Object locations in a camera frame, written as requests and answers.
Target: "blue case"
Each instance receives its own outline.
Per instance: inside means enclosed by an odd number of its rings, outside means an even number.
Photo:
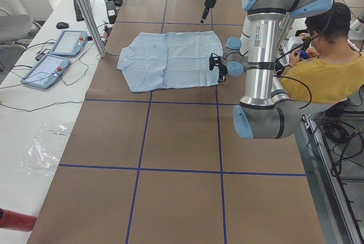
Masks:
[[[86,31],[64,30],[49,53],[59,56],[76,56],[80,53],[86,42]]]
[[[20,80],[22,84],[48,89],[69,67],[70,60],[66,57],[46,54]]]

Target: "man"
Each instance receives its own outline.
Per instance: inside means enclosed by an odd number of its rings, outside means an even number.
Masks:
[[[312,58],[300,61],[298,50],[293,51],[282,76],[305,83],[311,90],[312,102],[317,104],[335,104],[357,92],[364,84],[364,55],[348,44],[347,5],[335,2],[328,12],[307,18],[305,24],[313,39],[313,48],[307,49]],[[280,82],[293,100],[309,101],[307,88],[299,82],[288,78],[281,78]]]

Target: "light blue cloth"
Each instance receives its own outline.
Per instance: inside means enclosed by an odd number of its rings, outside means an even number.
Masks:
[[[218,84],[218,68],[209,70],[211,53],[222,55],[213,31],[140,33],[120,53],[122,70],[132,92],[192,88]]]

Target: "plastic bag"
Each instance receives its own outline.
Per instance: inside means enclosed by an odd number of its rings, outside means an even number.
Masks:
[[[15,173],[19,176],[53,177],[71,134],[71,122],[45,121],[23,156]]]

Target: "red cylinder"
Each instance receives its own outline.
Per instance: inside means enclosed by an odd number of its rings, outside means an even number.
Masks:
[[[0,228],[15,231],[33,230],[36,217],[0,208]]]

